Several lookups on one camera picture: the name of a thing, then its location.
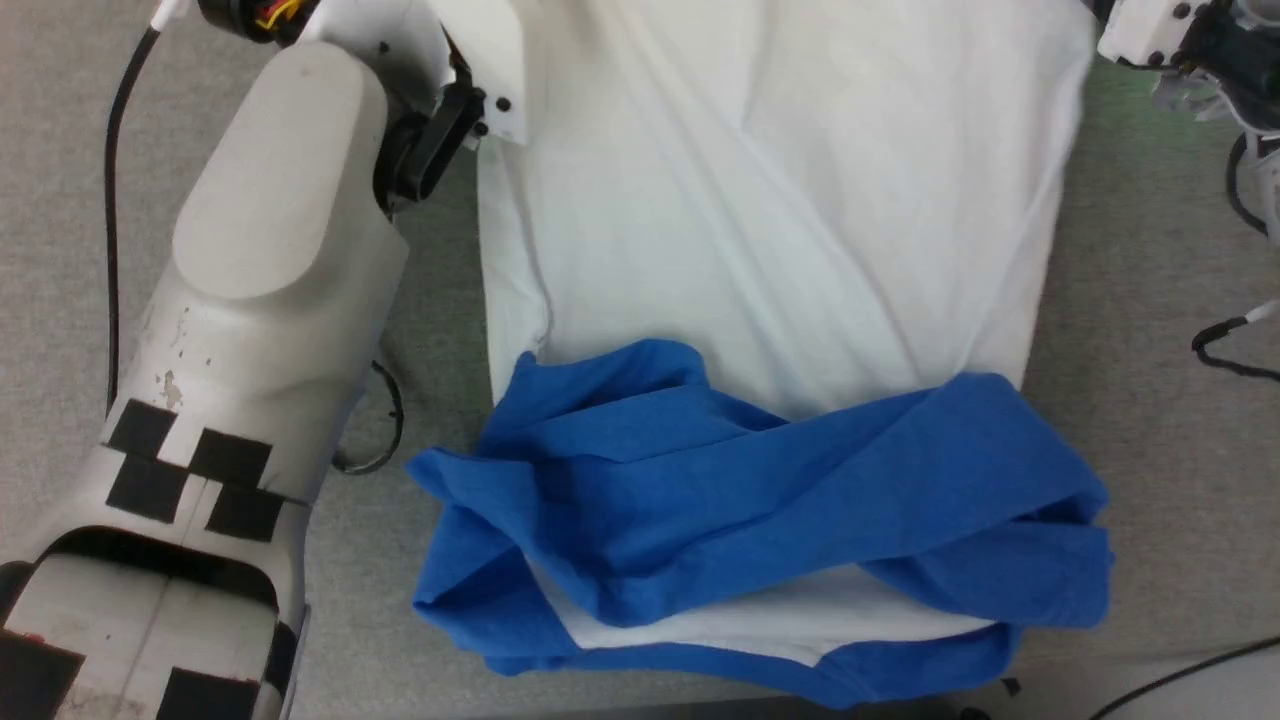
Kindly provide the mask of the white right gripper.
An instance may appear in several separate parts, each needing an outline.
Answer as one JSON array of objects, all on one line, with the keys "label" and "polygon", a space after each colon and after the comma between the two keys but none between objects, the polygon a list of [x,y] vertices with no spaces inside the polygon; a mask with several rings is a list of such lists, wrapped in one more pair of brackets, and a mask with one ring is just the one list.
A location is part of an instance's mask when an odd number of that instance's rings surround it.
[{"label": "white right gripper", "polygon": [[1098,54],[1156,73],[1158,106],[1277,132],[1276,1],[1097,1],[1094,14]]}]

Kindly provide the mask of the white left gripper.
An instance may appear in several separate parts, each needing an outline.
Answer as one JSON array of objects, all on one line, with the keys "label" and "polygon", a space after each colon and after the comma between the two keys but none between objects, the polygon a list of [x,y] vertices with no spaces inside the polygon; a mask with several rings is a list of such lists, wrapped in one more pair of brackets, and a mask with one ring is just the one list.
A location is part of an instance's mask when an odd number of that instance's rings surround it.
[{"label": "white left gripper", "polygon": [[468,77],[483,92],[488,133],[529,142],[526,1],[319,1],[300,37],[358,58],[419,110]]}]

